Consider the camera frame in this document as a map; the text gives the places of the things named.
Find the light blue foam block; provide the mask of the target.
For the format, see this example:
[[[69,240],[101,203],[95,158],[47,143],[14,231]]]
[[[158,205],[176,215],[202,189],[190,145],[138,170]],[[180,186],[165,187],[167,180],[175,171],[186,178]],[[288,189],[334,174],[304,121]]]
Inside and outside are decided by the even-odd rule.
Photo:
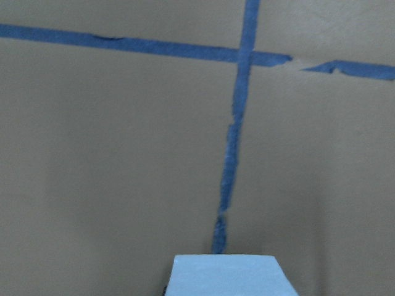
[[[177,255],[165,295],[297,295],[273,256]]]

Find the brown paper table cover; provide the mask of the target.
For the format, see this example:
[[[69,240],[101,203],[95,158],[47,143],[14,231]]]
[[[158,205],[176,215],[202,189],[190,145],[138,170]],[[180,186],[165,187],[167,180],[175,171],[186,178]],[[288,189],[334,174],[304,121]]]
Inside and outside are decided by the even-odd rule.
[[[261,1],[228,253],[300,295],[394,294],[393,1]],[[1,294],[160,295],[209,253],[234,62],[1,39]]]

